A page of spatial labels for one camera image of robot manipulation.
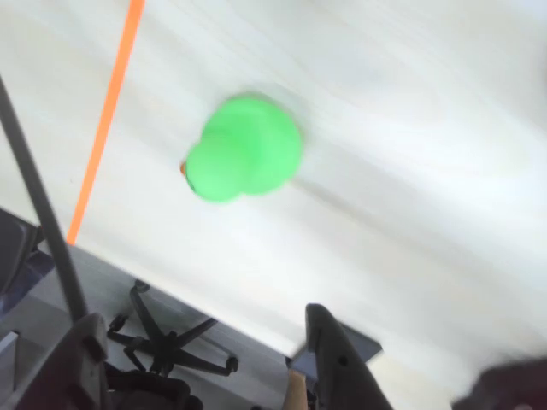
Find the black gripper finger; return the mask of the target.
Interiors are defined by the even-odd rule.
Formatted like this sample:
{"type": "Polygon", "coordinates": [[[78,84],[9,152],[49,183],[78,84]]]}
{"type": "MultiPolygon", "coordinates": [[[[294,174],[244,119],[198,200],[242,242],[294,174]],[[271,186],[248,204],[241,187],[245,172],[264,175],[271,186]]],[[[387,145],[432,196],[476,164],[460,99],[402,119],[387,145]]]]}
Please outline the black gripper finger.
{"type": "Polygon", "coordinates": [[[392,410],[339,322],[317,303],[305,308],[308,351],[315,355],[318,409],[392,410]]]}
{"type": "Polygon", "coordinates": [[[79,319],[55,346],[16,403],[17,409],[111,409],[103,317],[79,319]]]}

